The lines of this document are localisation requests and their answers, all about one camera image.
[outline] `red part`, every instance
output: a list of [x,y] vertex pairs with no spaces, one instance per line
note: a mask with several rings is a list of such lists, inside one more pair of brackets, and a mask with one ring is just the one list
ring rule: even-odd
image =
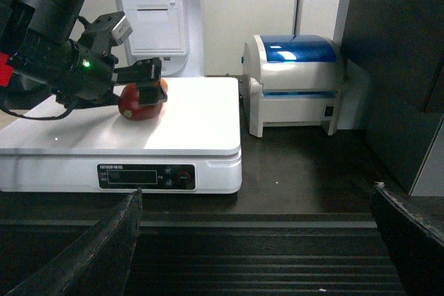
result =
[[0,52],[0,86],[7,87],[9,80],[11,79],[14,69],[7,65],[6,62],[9,59],[9,55],[5,55]]

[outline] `green led light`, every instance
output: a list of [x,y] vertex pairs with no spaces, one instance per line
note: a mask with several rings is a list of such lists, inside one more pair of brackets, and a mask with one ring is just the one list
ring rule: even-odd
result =
[[83,60],[82,65],[83,65],[84,67],[91,67],[91,63],[88,62],[86,59]]

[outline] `receipt printer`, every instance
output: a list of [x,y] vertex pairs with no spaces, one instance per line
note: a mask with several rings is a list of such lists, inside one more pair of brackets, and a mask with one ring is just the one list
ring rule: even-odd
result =
[[264,126],[320,125],[336,132],[345,65],[317,35],[254,35],[245,43],[241,95],[250,133]]

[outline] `white weighing scale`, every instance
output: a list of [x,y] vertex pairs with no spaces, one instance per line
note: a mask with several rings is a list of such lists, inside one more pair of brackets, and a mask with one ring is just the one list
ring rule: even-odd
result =
[[[237,80],[166,81],[168,101],[154,119],[129,121],[116,105],[74,110],[58,121],[17,119],[0,131],[0,191],[238,191]],[[26,115],[52,116],[64,110],[52,96]]]

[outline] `black countertop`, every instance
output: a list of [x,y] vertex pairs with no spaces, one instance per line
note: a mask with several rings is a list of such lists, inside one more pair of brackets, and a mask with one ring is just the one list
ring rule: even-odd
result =
[[[361,223],[369,226],[376,182],[400,192],[364,133],[320,127],[248,133],[241,113],[243,182],[231,195],[143,195],[142,225],[235,226],[257,223]],[[92,225],[124,193],[0,193],[4,225]]]

